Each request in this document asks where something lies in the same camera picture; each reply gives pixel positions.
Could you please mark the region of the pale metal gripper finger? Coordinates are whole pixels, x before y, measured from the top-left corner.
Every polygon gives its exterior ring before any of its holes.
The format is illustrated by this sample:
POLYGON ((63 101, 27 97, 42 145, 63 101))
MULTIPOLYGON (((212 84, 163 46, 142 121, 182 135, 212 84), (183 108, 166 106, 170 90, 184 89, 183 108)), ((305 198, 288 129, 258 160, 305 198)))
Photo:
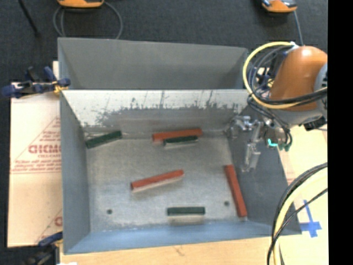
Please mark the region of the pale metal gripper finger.
POLYGON ((250 116, 234 116, 226 125, 225 134, 229 139, 236 139, 240 132, 248 132, 252 129, 250 116))
POLYGON ((255 137, 250 137, 243 149, 243 172, 250 172, 257 167, 261 152, 257 148, 258 140, 255 137))

